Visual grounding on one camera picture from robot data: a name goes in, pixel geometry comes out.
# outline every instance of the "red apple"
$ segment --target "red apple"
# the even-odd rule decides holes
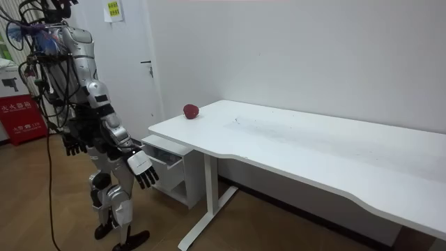
[[[188,104],[184,106],[183,112],[187,119],[195,119],[199,113],[199,109],[195,105]]]

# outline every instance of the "drawer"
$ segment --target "drawer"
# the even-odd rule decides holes
[[[160,177],[157,182],[165,190],[172,191],[179,183],[184,181],[183,159],[177,161],[165,162],[153,156],[152,146],[142,146],[143,151],[148,155],[153,164],[153,168]]]

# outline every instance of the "humanoid robot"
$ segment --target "humanoid robot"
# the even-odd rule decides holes
[[[11,20],[1,4],[0,14],[20,30],[19,39],[7,30],[10,37],[25,39],[30,45],[27,62],[20,67],[26,65],[25,77],[36,77],[39,95],[34,98],[43,107],[44,116],[50,117],[44,100],[56,111],[53,116],[59,126],[48,120],[49,128],[62,134],[67,155],[86,152],[98,169],[89,177],[93,208],[100,223],[94,236],[99,240],[117,228],[121,239],[113,251],[133,250],[149,238],[148,231],[130,234],[134,179],[144,189],[155,184],[158,176],[148,156],[122,126],[110,103],[107,86],[98,80],[91,34],[63,21],[71,14],[70,1],[23,3],[20,8],[30,3],[40,5],[45,17],[26,20],[19,9],[22,20]],[[118,184],[112,184],[111,173]]]

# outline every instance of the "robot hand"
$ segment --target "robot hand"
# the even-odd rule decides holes
[[[158,181],[160,178],[152,167],[152,162],[146,153],[141,149],[132,149],[129,153],[132,155],[127,159],[127,163],[141,189],[144,189],[144,184],[146,184],[147,188],[151,184],[155,185],[155,181]]]
[[[76,155],[80,153],[80,151],[83,151],[86,153],[86,146],[83,142],[75,139],[72,135],[69,133],[63,133],[62,134],[62,141],[63,145],[65,146],[65,149],[67,151],[67,156],[70,155]]]

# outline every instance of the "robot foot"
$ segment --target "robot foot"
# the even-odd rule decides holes
[[[114,246],[113,251],[131,251],[135,248],[138,248],[140,245],[145,243],[150,237],[150,233],[148,231],[142,231],[139,234],[135,234],[134,236],[127,237],[127,241],[124,245],[118,243]]]
[[[95,230],[95,239],[100,240],[104,238],[113,229],[112,223],[108,222],[106,225],[99,225]]]

